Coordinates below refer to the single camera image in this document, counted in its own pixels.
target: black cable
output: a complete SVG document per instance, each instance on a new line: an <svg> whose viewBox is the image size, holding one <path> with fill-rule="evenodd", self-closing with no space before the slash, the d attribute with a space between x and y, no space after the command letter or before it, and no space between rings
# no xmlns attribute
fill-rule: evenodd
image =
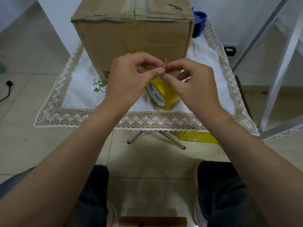
<svg viewBox="0 0 303 227"><path fill-rule="evenodd" d="M7 97L9 97L9 95L10 95L10 93L11 93L11 86L13 86L13 83L12 83L12 81L7 81L6 82L6 85L8 85L9 86L9 94L6 96L6 97L4 97L2 100L4 100L4 99L6 99Z"/></svg>

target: yellow tape roll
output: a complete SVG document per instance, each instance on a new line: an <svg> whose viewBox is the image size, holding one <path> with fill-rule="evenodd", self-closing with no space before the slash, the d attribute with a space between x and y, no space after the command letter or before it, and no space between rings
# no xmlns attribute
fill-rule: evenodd
<svg viewBox="0 0 303 227"><path fill-rule="evenodd" d="M167 110L179 99L176 90L158 76L146 85L146 93L158 107Z"/></svg>

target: brown cardboard box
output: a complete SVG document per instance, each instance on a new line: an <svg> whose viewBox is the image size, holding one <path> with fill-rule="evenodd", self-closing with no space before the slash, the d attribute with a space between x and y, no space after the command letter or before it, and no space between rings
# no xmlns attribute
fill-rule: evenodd
<svg viewBox="0 0 303 227"><path fill-rule="evenodd" d="M186 57L195 20L188 0L82 0L71 21L106 82L112 60L126 53Z"/></svg>

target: beige lace border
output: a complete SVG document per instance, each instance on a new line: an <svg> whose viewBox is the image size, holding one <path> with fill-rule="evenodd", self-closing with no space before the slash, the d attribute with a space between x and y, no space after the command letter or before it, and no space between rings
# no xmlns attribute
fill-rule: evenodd
<svg viewBox="0 0 303 227"><path fill-rule="evenodd" d="M251 134L258 136L259 132L244 106L236 79L229 67L223 45L216 37L210 21L206 22L203 33L208 45L219 55L220 66L228 83L231 98L235 104L234 119ZM71 55L63 72L55 82L47 100L40 109L34 122L35 127L78 127L93 112L93 110L90 109L62 108L62 103L69 87L72 74L78 66L82 52L83 47L80 45ZM128 112L117 124L116 128L131 130L187 130L207 132L207 129L199 122L193 113L184 112Z"/></svg>

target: person's left arm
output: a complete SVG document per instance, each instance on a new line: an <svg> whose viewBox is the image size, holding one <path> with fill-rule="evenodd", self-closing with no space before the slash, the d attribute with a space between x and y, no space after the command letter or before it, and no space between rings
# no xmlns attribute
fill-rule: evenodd
<svg viewBox="0 0 303 227"><path fill-rule="evenodd" d="M138 65L157 68L138 73ZM114 59L103 102L0 200L1 226L63 226L108 135L163 68L147 53Z"/></svg>

